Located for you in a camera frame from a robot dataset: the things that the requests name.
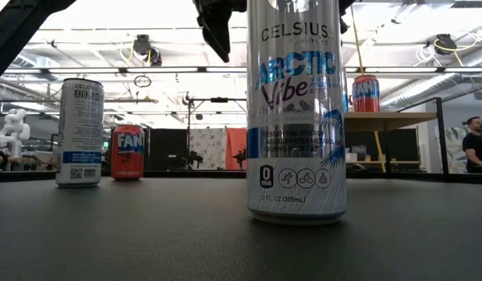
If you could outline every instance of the black shirt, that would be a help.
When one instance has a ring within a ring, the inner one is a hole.
[[[466,149],[475,150],[475,156],[482,161],[482,136],[474,135],[469,133],[463,139],[463,151]],[[468,173],[477,173],[477,164],[471,162],[469,159],[466,161],[466,170]]]

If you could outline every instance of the white ceiling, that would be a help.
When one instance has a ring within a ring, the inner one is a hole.
[[[192,0],[174,0],[163,3],[155,0],[134,0],[119,2],[113,0],[77,0],[67,10],[48,18],[41,29],[24,48],[23,54],[41,55],[50,58],[54,65],[61,67],[113,67],[142,66],[144,62],[137,58],[127,61],[130,55],[132,39],[138,34],[149,34],[153,46],[158,48],[163,58],[163,66],[245,66],[246,65],[246,14],[234,12],[229,22],[231,36],[231,62],[224,64],[208,47],[197,27],[197,11]],[[482,41],[475,44],[473,37],[482,37],[482,9],[450,9],[448,4],[418,5],[406,14],[399,16],[399,3],[355,4],[356,25],[360,50],[365,66],[432,66],[435,61],[421,63],[416,57],[426,40],[434,35],[449,33],[457,41],[459,48],[474,45],[469,50],[460,52],[460,56],[474,52],[482,47]],[[398,17],[400,24],[392,23]],[[352,26],[351,12],[343,17]],[[358,66],[353,28],[342,36],[342,60],[346,66]],[[55,41],[57,48],[50,43]],[[454,55],[435,58],[447,65],[455,61]],[[185,112],[187,107],[180,102],[189,92],[195,98],[222,96],[226,98],[245,98],[246,75],[244,74],[153,74],[152,85],[140,89],[133,85],[135,76],[126,77],[89,75],[93,80],[116,80],[118,83],[103,82],[110,98],[127,98],[122,83],[128,82],[133,97],[158,100],[157,104],[120,104],[111,105],[116,111],[156,111]],[[4,76],[4,78],[24,87],[46,93],[47,84],[34,83],[37,78],[31,76]],[[395,89],[411,81],[408,77],[381,78],[381,96],[390,94]],[[60,83],[51,84],[51,91],[57,91]],[[227,124],[246,123],[243,110],[237,104],[212,105],[205,103],[198,112],[233,111],[232,115],[207,114],[201,121],[193,123]],[[170,116],[137,116],[152,126],[185,126],[186,115],[179,119]]]

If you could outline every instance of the white figure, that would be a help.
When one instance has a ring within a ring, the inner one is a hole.
[[[9,114],[5,116],[5,125],[0,130],[0,148],[6,154],[10,147],[10,157],[21,157],[22,141],[30,138],[30,126],[24,123],[26,111],[24,109],[11,109]]]

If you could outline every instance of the icon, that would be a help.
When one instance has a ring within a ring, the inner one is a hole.
[[[271,165],[260,167],[260,186],[263,188],[274,186],[274,168]]]
[[[298,172],[298,185],[302,188],[311,188],[315,184],[314,172],[310,169],[302,169]]]
[[[319,188],[328,188],[331,183],[331,174],[326,169],[316,172],[316,185]]]
[[[279,172],[279,184],[284,188],[292,188],[296,185],[296,172],[292,169],[283,169]]]

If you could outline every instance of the ceiling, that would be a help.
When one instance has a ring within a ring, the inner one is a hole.
[[[453,65],[454,55],[434,55],[423,49],[436,34],[451,34],[459,53],[465,56],[482,48],[482,9],[452,9],[447,1],[430,5],[402,5],[396,2],[354,4],[357,34],[364,66],[443,66]],[[225,64],[204,43],[197,26],[197,11],[191,0],[175,0],[166,5],[154,0],[134,0],[115,5],[112,0],[77,0],[67,10],[48,18],[21,53],[22,58],[43,64],[36,67],[133,67],[147,63],[132,55],[132,41],[138,34],[149,34],[159,49],[163,66],[246,66],[246,14],[233,13],[229,22],[231,61]],[[343,17],[352,26],[351,12]],[[342,36],[342,61],[347,67],[359,66],[353,28]],[[153,73],[152,84],[139,88],[133,80],[138,74],[83,75],[104,84],[107,98],[149,97],[156,103],[107,104],[116,112],[153,112],[124,115],[125,121],[153,127],[185,127],[187,94],[192,98],[245,98],[244,73]],[[416,79],[412,76],[380,77],[381,96],[401,91]],[[4,75],[3,80],[49,98],[62,84],[64,76],[50,80],[41,76]],[[353,79],[347,84],[349,92]],[[48,110],[56,108],[49,105]],[[202,120],[193,116],[195,126],[245,126],[246,102],[211,104],[195,108]],[[118,120],[108,116],[108,123]]]

